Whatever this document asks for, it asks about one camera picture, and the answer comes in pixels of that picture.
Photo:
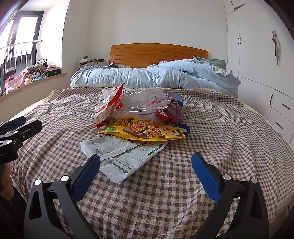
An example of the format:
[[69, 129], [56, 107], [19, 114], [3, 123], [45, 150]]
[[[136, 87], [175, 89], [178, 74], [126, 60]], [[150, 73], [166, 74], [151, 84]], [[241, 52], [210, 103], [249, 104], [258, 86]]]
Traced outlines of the person's left hand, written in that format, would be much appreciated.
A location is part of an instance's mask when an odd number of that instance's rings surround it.
[[1, 176], [1, 196], [4, 199], [11, 200], [14, 195], [12, 178], [10, 176], [10, 165], [5, 164], [3, 174]]

